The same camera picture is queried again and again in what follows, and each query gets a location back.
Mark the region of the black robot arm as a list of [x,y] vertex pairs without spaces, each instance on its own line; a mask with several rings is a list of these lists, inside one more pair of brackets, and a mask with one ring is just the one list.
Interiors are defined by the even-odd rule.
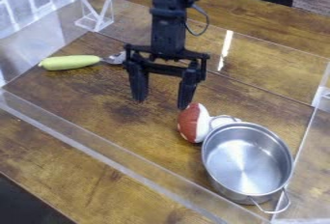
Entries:
[[187,24],[187,9],[193,8],[204,17],[205,12],[197,7],[199,0],[152,0],[151,44],[126,44],[124,67],[132,98],[143,101],[148,95],[149,73],[180,76],[177,90],[177,108],[185,109],[192,101],[197,84],[205,79],[205,53],[189,51],[184,47],[185,32],[193,36]]

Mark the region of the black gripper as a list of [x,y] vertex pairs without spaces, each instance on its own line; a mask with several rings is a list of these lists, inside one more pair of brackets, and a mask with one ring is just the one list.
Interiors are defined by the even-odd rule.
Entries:
[[197,81],[205,79],[205,63],[209,55],[188,49],[172,54],[156,53],[149,45],[129,43],[124,45],[124,49],[126,53],[124,67],[128,72],[132,98],[136,101],[147,98],[149,72],[177,77],[183,74],[177,91],[177,108],[185,109],[193,98]]

